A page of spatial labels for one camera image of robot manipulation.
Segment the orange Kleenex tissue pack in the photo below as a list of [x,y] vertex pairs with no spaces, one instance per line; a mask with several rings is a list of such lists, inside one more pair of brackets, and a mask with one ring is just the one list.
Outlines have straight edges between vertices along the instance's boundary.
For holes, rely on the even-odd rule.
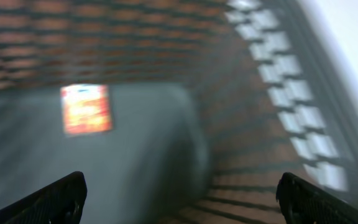
[[60,89],[63,130],[69,136],[110,131],[113,116],[109,87],[97,84],[74,84]]

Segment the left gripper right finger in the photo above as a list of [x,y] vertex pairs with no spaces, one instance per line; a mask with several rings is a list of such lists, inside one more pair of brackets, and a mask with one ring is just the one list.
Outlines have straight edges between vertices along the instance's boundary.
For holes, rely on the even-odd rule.
[[358,210],[295,174],[286,172],[276,201],[287,224],[358,224]]

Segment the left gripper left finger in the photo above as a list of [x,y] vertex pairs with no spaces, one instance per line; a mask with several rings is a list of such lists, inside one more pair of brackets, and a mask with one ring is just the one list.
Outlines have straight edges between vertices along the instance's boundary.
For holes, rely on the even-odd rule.
[[75,171],[0,210],[0,224],[79,224],[87,196]]

